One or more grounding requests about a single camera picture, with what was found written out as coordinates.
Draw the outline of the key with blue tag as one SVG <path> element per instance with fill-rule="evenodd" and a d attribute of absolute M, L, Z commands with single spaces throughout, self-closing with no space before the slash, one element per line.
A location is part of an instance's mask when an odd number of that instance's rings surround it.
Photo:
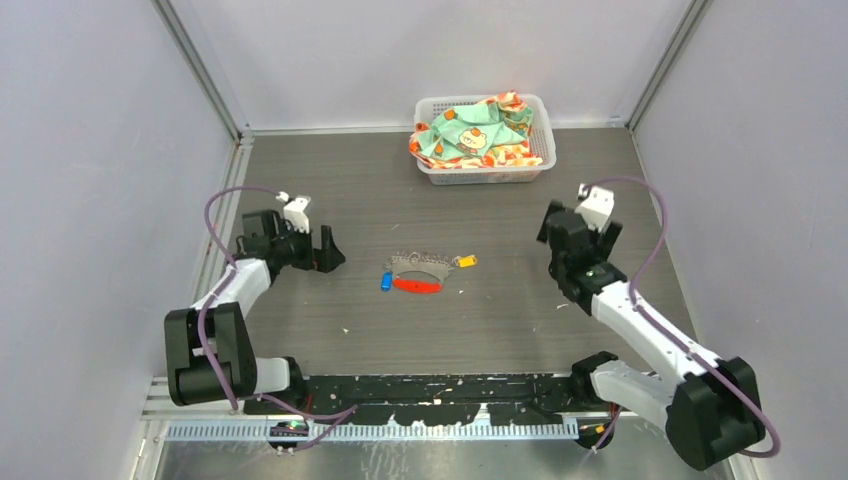
<path fill-rule="evenodd" d="M 392 271 L 385 271 L 382 274 L 382 277 L 381 277 L 380 290 L 382 292 L 390 291 L 393 287 L 393 280 L 394 280 L 393 272 Z"/>

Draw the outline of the key with yellow tag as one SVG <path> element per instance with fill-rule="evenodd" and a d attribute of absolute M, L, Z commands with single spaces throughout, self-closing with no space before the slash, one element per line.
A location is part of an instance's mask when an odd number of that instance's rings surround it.
<path fill-rule="evenodd" d="M 475 255 L 457 256 L 453 259 L 453 264 L 458 268 L 470 268 L 478 264 L 478 259 Z"/>

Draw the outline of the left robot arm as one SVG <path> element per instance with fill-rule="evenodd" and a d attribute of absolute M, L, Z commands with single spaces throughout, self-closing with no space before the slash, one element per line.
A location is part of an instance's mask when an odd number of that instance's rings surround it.
<path fill-rule="evenodd" d="M 168 390 L 178 406 L 241 400 L 268 394 L 280 412 L 298 412 L 307 389 L 291 357 L 260 358 L 252 347 L 246 316 L 257 299 L 291 267 L 330 273 L 346 258 L 331 226 L 298 230 L 274 210 L 242 216 L 234 264 L 213 289 L 192 306 L 170 311 L 164 319 Z"/>

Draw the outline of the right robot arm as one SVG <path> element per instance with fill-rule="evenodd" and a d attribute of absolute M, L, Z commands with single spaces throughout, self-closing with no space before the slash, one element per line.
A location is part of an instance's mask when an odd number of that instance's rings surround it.
<path fill-rule="evenodd" d="M 589 411 L 613 403 L 638 414 L 698 471 L 764 440 L 753 368 L 721 358 L 665 319 L 608 260 L 620 223 L 598 230 L 585 214 L 558 201 L 547 207 L 537 239 L 550 249 L 548 272 L 565 298 L 623 338 L 650 370 L 598 352 L 572 366 L 574 403 Z"/>

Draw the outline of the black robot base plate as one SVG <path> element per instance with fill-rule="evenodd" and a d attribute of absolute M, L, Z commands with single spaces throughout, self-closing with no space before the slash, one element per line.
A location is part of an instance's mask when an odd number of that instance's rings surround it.
<path fill-rule="evenodd" d="M 468 425 L 484 413 L 496 426 L 553 425 L 566 415 L 608 419 L 616 410 L 609 402 L 579 393 L 567 374 L 489 373 L 313 375 L 287 390 L 246 398 L 243 412 L 283 414 L 275 398 L 325 425 L 350 408 L 355 411 L 344 425 L 383 426 L 393 421 L 428 427 Z"/>

